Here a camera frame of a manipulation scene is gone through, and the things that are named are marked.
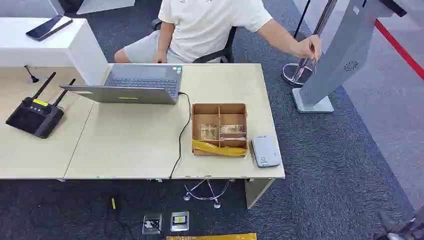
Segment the person's left hand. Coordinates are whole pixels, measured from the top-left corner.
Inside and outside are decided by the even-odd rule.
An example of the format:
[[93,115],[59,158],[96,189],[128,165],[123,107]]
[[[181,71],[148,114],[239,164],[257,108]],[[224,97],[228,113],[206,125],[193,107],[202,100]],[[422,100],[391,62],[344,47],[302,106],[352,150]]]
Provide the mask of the person's left hand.
[[318,61],[322,55],[322,41],[317,34],[300,41],[296,45],[295,54],[300,59]]

